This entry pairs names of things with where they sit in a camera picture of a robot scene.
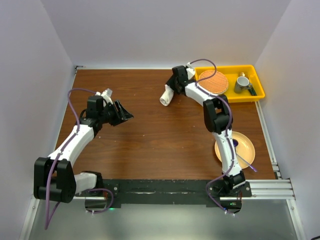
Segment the white cloth napkin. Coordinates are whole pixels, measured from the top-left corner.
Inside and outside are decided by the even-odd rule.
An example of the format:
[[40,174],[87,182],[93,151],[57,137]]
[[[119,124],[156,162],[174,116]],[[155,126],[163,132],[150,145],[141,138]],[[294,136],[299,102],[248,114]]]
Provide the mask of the white cloth napkin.
[[171,103],[171,101],[174,97],[174,93],[175,93],[175,91],[169,85],[166,84],[164,86],[164,92],[161,95],[161,97],[159,98],[160,103],[163,106],[167,107]]

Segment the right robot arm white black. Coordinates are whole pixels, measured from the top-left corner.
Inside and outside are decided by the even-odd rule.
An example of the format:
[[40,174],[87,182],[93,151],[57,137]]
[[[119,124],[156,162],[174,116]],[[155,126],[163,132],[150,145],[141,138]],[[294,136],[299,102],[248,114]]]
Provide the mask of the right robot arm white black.
[[204,124],[212,133],[222,162],[222,180],[218,181],[221,193],[233,197],[245,184],[245,175],[240,167],[232,138],[233,115],[224,92],[229,87],[228,79],[216,69],[206,70],[195,79],[196,71],[190,64],[172,68],[172,76],[165,84],[160,102],[168,106],[174,94],[193,99],[203,107]]

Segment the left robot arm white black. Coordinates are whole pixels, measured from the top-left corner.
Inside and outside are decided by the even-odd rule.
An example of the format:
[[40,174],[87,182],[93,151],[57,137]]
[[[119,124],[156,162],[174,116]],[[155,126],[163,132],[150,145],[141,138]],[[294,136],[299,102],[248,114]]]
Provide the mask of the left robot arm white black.
[[118,100],[112,101],[107,95],[90,96],[70,135],[48,157],[39,157],[35,161],[34,197],[69,203],[74,195],[83,191],[99,196],[104,190],[101,174],[94,171],[74,174],[73,166],[104,124],[117,126],[133,117]]

